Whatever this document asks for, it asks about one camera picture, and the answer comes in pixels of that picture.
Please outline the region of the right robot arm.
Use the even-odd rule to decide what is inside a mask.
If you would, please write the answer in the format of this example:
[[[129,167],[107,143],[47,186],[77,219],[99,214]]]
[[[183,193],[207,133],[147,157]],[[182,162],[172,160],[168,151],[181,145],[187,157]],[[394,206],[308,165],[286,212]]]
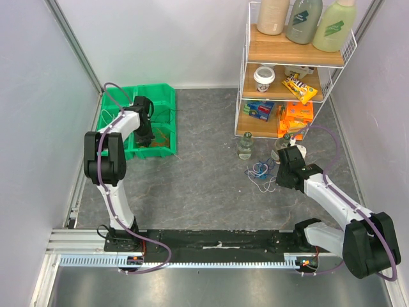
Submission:
[[[316,164],[307,165],[297,146],[278,151],[280,166],[276,182],[295,189],[320,204],[338,223],[332,228],[319,219],[296,225],[294,247],[302,252],[321,247],[342,258],[358,279],[391,269],[388,278],[395,281],[401,263],[399,245],[392,218],[385,212],[374,213],[338,188]]]

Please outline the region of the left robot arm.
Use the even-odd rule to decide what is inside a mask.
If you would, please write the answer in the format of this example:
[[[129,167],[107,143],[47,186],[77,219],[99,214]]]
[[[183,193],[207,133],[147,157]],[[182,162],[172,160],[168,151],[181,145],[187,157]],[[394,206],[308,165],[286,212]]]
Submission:
[[[149,145],[154,138],[145,107],[126,107],[105,128],[89,131],[84,136],[84,174],[97,186],[105,201],[110,219],[107,239],[118,238],[118,244],[125,251],[135,251],[142,238],[123,185],[127,172],[123,140],[134,132],[143,145]]]

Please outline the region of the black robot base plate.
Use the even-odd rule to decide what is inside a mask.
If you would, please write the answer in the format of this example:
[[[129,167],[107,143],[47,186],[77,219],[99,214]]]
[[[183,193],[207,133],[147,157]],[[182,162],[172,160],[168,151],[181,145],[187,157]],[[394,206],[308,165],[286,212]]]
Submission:
[[[325,249],[303,242],[294,230],[145,230],[139,237],[125,230],[107,228],[96,234],[105,240],[105,251],[141,252],[144,255],[166,254],[168,246],[172,254],[181,249],[244,249],[271,251],[273,253],[315,253]]]

